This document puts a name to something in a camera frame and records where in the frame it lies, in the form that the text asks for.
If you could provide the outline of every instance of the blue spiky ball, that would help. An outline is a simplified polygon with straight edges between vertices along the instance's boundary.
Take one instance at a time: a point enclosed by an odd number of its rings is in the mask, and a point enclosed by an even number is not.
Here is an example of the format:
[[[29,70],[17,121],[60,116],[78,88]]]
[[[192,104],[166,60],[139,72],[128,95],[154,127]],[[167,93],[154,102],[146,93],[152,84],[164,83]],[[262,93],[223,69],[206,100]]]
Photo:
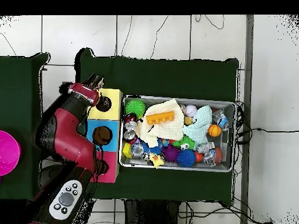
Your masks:
[[[190,149],[185,149],[180,152],[176,162],[182,167],[192,167],[196,161],[196,155]]]

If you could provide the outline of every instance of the towel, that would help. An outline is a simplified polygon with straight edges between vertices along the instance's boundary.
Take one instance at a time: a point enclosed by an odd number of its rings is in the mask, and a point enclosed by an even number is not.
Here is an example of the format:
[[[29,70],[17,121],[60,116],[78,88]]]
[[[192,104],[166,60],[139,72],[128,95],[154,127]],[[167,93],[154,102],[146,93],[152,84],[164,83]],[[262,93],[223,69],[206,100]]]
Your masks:
[[[169,111],[175,113],[173,121],[160,122],[154,125],[147,123],[146,116]],[[176,99],[149,107],[142,120],[143,122],[139,121],[137,123],[137,135],[148,144],[149,148],[158,146],[157,137],[172,140],[181,140],[183,138],[184,114]]]
[[[198,109],[193,117],[193,123],[184,126],[183,132],[189,138],[195,141],[196,145],[208,142],[207,132],[212,123],[212,110],[210,106],[204,106]]]

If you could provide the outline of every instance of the rubber duck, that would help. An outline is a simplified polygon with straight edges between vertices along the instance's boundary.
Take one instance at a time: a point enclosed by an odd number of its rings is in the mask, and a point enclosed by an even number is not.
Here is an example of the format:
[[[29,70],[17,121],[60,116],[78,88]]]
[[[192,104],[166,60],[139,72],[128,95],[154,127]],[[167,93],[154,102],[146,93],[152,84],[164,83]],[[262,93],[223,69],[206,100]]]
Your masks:
[[[164,164],[164,161],[161,159],[161,156],[156,155],[154,153],[149,154],[149,159],[154,164],[154,167],[157,169],[160,165]]]

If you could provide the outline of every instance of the green table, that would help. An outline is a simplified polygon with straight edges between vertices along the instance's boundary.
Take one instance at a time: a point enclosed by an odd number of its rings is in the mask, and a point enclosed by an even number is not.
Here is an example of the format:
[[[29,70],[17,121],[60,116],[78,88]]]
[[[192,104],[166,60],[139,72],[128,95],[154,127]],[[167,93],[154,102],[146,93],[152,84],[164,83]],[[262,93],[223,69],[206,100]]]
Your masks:
[[[91,73],[104,76],[105,87],[124,95],[235,101],[238,61],[141,60],[77,54],[77,81]],[[232,172],[174,171],[121,167],[114,184],[98,185],[95,198],[215,200],[231,203]]]
[[[40,68],[47,60],[48,54],[0,57],[0,130],[10,133],[21,147],[18,165],[0,184],[0,199],[28,199],[39,190],[40,152],[32,138],[41,119]]]

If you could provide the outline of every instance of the white ball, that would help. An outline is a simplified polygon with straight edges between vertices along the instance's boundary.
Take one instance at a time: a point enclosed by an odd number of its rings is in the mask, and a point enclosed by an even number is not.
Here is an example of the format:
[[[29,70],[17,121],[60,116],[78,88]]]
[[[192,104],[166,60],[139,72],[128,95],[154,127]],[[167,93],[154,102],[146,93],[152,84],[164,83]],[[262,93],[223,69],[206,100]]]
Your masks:
[[[194,105],[187,105],[186,106],[186,116],[193,118],[197,112],[197,108]]]

